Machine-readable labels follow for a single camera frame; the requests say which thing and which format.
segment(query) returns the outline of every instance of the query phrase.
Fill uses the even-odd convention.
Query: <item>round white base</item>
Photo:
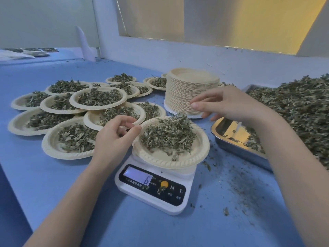
[[[165,109],[166,109],[168,112],[170,112],[171,114],[173,114],[173,115],[176,115],[176,114],[177,114],[177,112],[173,111],[172,109],[170,109],[170,108],[167,106],[167,104],[166,104],[165,101],[163,102],[163,106],[164,106]],[[187,118],[189,118],[189,119],[201,119],[202,114],[199,114],[199,115],[188,115],[188,114],[186,114],[186,116],[187,116]]]

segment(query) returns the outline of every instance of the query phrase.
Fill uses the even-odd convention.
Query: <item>blue tablecloth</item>
[[[19,113],[16,97],[44,90],[57,80],[104,82],[114,74],[144,78],[161,73],[98,59],[75,59],[0,66],[0,162],[31,228],[35,230],[56,206],[90,158],[65,161],[41,149],[43,135],[23,137],[7,131]],[[163,105],[164,92],[134,99]],[[169,216],[122,192],[114,173],[106,182],[86,230],[83,246],[302,246],[273,174],[229,154],[215,143],[209,119],[195,120],[208,134],[211,150],[198,165],[188,207]],[[227,207],[229,215],[223,209]]]

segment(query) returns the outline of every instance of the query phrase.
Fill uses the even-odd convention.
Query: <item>metal tray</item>
[[[249,85],[242,90],[248,93],[257,87],[263,86]],[[241,123],[224,117],[220,118],[212,125],[211,133],[215,136],[216,142],[221,149],[272,172],[272,168],[265,154],[245,146],[250,134],[245,131]],[[229,138],[231,137],[238,140],[238,142],[230,140]]]

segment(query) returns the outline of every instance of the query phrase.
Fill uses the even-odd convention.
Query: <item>scale button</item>
[[[166,187],[166,188],[168,187],[168,185],[169,185],[168,182],[165,181],[165,180],[162,181],[161,184],[160,184],[161,187],[164,186],[164,187]]]

